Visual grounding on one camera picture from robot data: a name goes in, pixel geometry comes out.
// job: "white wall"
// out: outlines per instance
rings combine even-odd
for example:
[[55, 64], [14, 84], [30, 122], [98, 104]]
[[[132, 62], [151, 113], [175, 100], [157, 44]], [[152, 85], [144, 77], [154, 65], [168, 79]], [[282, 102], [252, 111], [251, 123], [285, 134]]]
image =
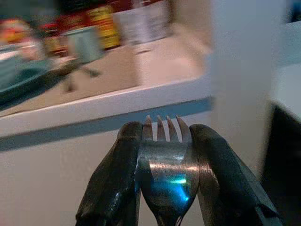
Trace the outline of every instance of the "white wall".
[[212, 126], [259, 175], [285, 0], [212, 0]]

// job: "metal fork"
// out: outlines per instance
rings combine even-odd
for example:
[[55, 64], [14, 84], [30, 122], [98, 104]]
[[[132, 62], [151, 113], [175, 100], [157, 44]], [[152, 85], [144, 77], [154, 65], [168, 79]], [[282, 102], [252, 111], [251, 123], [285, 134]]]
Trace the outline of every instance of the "metal fork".
[[199, 183], [198, 158], [191, 134], [177, 117], [182, 142], [167, 116], [170, 142], [166, 141], [163, 122], [158, 116], [158, 140], [153, 140], [151, 118], [147, 116], [140, 144], [137, 181], [158, 226], [179, 226], [192, 205]]

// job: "yellow label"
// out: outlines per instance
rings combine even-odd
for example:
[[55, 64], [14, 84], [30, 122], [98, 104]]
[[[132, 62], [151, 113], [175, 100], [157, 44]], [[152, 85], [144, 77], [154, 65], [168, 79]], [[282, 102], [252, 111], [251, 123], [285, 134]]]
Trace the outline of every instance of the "yellow label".
[[105, 48], [118, 46], [120, 40], [111, 14], [111, 6], [98, 7], [89, 11], [92, 24], [98, 28], [101, 46]]

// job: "green mug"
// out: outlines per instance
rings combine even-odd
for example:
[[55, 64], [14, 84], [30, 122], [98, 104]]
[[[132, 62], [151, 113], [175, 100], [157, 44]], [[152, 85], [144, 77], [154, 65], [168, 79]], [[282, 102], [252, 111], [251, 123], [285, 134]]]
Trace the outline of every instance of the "green mug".
[[63, 35], [67, 37], [68, 50], [78, 56], [80, 63], [89, 63], [102, 57], [104, 51], [99, 46], [95, 26], [68, 31]]

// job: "kitchen counter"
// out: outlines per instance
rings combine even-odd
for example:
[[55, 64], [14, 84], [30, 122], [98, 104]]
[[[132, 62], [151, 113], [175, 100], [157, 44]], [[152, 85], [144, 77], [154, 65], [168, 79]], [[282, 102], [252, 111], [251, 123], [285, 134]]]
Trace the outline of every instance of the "kitchen counter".
[[285, 65], [277, 70], [271, 100], [301, 122], [301, 63]]

